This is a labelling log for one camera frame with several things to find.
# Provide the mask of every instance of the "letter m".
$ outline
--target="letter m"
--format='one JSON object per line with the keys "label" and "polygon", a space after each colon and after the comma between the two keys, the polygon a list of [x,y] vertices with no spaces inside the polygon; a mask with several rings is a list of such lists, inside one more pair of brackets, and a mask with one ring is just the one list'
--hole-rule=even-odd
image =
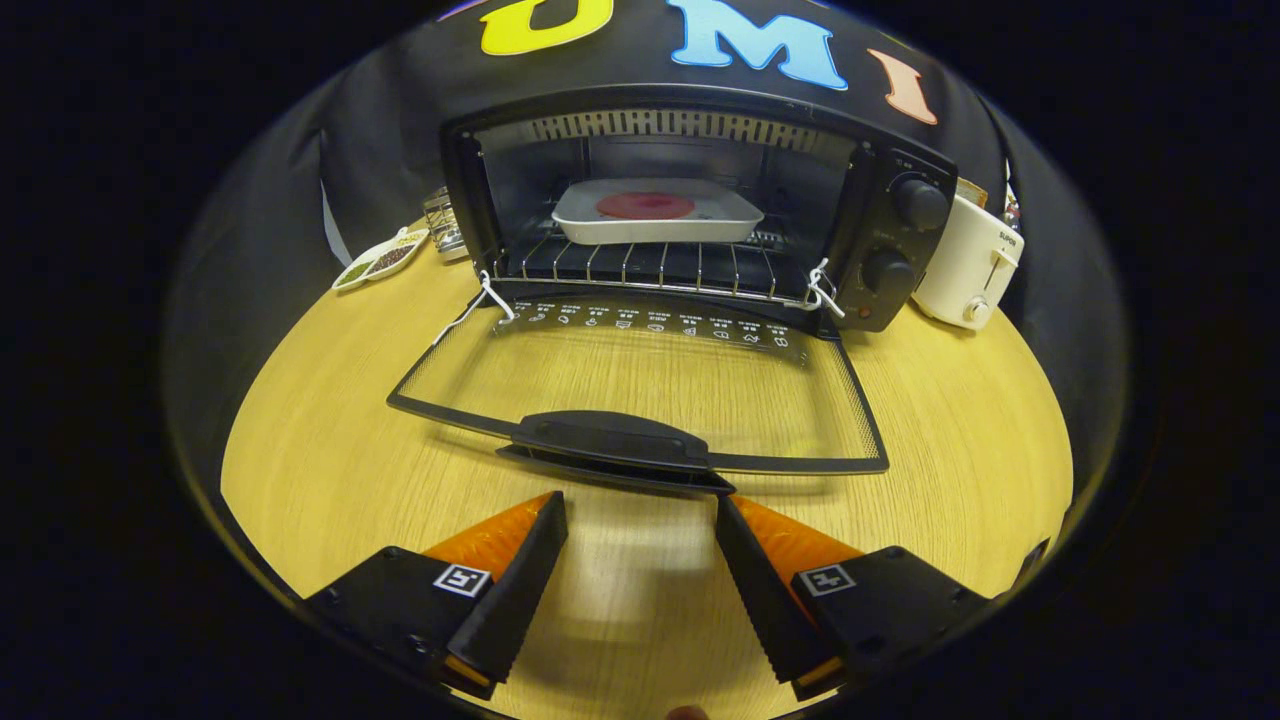
{"label": "letter m", "polygon": [[849,82],[836,72],[827,38],[831,31],[791,15],[777,15],[755,27],[733,8],[719,0],[667,0],[685,13],[685,46],[671,54],[684,65],[723,68],[733,56],[721,50],[723,38],[751,68],[764,69],[778,50],[786,47],[787,59],[778,70],[804,82],[832,90],[847,90]]}

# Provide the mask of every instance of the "black knob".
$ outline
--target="black knob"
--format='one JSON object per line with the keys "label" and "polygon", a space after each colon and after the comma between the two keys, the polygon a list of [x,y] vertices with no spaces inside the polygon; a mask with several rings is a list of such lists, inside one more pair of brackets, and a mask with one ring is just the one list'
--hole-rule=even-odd
{"label": "black knob", "polygon": [[863,261],[863,284],[896,307],[915,290],[915,269],[901,252],[877,250]]}
{"label": "black knob", "polygon": [[942,191],[922,179],[909,179],[893,188],[893,208],[918,231],[932,231],[947,223],[951,204]]}

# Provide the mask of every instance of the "orange letter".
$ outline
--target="orange letter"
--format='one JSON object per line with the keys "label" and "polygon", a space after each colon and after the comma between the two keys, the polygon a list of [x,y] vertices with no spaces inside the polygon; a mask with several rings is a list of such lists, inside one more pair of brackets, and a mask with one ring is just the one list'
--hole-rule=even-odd
{"label": "orange letter", "polygon": [[878,50],[867,50],[884,65],[884,74],[888,76],[888,95],[884,100],[900,113],[911,115],[922,123],[938,124],[938,117],[924,104],[924,92],[920,90],[920,73],[897,58],[891,58]]}
{"label": "orange letter", "polygon": [[480,18],[484,35],[480,49],[489,55],[520,55],[553,45],[564,45],[604,27],[613,17],[613,0],[577,0],[573,19],[557,27],[532,29],[534,8],[545,0],[520,0]]}

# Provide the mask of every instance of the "cable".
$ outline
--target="cable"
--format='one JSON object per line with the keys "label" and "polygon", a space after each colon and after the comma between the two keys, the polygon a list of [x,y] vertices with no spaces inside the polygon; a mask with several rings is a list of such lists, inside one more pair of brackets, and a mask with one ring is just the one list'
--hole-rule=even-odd
{"label": "cable", "polygon": [[449,332],[451,328],[457,327],[462,320],[466,320],[467,316],[471,315],[471,311],[475,310],[477,305],[480,305],[480,301],[484,300],[485,295],[492,297],[493,301],[502,307],[503,313],[507,314],[506,318],[498,320],[499,325],[506,325],[507,323],[516,319],[515,310],[511,309],[511,305],[507,305],[507,301],[503,300],[498,295],[498,292],[493,290],[493,286],[489,283],[488,270],[480,270],[480,290],[481,290],[480,295],[477,295],[476,299],[471,301],[471,305],[467,306],[466,311],[462,313],[462,315],[457,320],[453,320],[448,325],[444,325],[444,329],[440,331],[440,334],[435,336],[435,340],[431,341],[430,347],[435,347],[435,345],[440,342],[440,340],[444,337],[444,333]]}
{"label": "cable", "polygon": [[[817,310],[818,307],[826,305],[827,309],[835,313],[837,318],[844,318],[845,311],[841,310],[840,305],[836,305],[836,301],[832,300],[831,296],[827,295],[827,292],[822,290],[822,287],[818,284],[822,281],[822,278],[827,277],[827,274],[823,272],[823,268],[826,266],[827,266],[827,259],[823,258],[822,263],[818,263],[817,268],[809,270],[809,292],[817,295],[818,296],[817,300],[809,300],[805,302],[783,302],[783,305],[786,305],[787,307],[799,307],[801,310]],[[827,283],[832,284],[829,278],[827,279]],[[805,297],[809,297],[809,292],[805,293]]]}

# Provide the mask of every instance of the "wooden table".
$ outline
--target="wooden table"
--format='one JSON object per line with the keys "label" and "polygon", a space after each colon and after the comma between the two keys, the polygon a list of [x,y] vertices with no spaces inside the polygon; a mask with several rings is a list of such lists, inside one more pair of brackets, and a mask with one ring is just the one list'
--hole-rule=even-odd
{"label": "wooden table", "polygon": [[[563,489],[570,538],[509,683],[483,705],[529,719],[646,720],[685,703],[714,720],[799,707],[773,679],[716,546],[710,498],[539,474],[494,456],[503,441],[387,405],[476,290],[467,263],[442,265],[425,247],[398,275],[326,293],[298,320],[227,445],[221,489],[248,538],[308,596],[380,547],[425,548]],[[973,334],[914,306],[844,343],[890,470],[728,479],[864,551],[901,544],[978,593],[1004,592],[1037,543],[1056,541],[1071,496],[1066,427],[1030,350],[1000,313]]]}

